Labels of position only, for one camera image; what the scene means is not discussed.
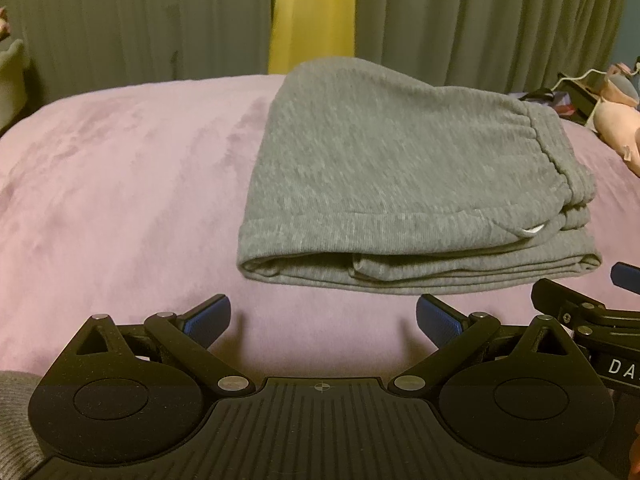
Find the plush toy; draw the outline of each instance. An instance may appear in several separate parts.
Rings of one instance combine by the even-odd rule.
[[[0,41],[11,35],[11,27],[6,18],[6,7],[0,7]]]
[[[638,92],[623,73],[607,74],[588,126],[640,176],[640,104]]]

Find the ribbed gray fabric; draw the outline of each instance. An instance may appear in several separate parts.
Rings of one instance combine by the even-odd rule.
[[[27,408],[41,377],[0,372],[0,480],[20,480],[43,459]]]
[[[238,266],[262,282],[392,294],[576,276],[602,262],[584,228],[594,195],[551,108],[314,60],[271,105]]]

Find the pink blanket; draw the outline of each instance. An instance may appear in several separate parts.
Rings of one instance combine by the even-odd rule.
[[[238,228],[281,76],[142,85],[55,102],[0,139],[0,369],[43,374],[97,312],[119,324],[222,292],[232,322],[211,350],[254,381],[378,376],[433,345],[410,296],[270,285],[236,268]],[[561,280],[609,308],[616,261],[640,262],[640,180],[591,132],[564,123],[598,179],[590,230],[604,256]],[[530,285],[444,297],[505,324],[536,312]]]

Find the ribbed black surface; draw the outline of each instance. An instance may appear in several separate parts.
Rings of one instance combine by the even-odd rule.
[[[190,441],[152,462],[98,469],[55,459],[32,478],[614,480],[591,459],[556,468],[492,462],[455,441],[426,402],[368,378],[271,378],[253,396],[221,400]]]

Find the screw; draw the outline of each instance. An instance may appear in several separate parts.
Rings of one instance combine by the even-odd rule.
[[[239,392],[248,385],[249,381],[239,375],[228,375],[218,381],[218,387],[226,392]]]
[[[425,386],[424,379],[415,375],[402,375],[397,377],[394,384],[406,392],[414,392],[415,390],[421,390]]]

